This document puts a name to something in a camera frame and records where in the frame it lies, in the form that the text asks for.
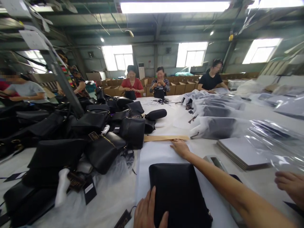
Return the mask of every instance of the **gray t-shirt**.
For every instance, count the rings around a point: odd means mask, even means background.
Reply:
[[[24,102],[29,101],[38,104],[49,102],[45,95],[44,89],[40,85],[32,81],[27,81],[24,84],[11,84],[7,89],[17,92],[21,97],[32,97],[36,96],[37,93],[44,93],[44,99],[42,100],[24,100]]]

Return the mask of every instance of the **white air conditioner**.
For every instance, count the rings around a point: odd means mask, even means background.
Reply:
[[[138,72],[139,72],[139,79],[144,79],[146,77],[144,63],[138,63]]]

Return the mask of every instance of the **woman in red shirt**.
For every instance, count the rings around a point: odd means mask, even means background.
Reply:
[[[134,91],[137,98],[142,97],[140,93],[143,92],[143,85],[135,74],[135,66],[128,65],[127,68],[128,78],[123,80],[121,86],[119,87],[120,91]]]

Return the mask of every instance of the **black shirt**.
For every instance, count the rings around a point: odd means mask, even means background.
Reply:
[[[212,90],[216,87],[217,84],[222,83],[221,76],[217,73],[212,78],[209,74],[210,71],[207,71],[199,80],[199,84],[203,84],[202,88],[205,90]]]

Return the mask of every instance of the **brown paper strip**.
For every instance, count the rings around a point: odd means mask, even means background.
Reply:
[[[163,141],[163,140],[172,140],[172,139],[189,140],[190,138],[188,136],[145,136],[144,142]]]

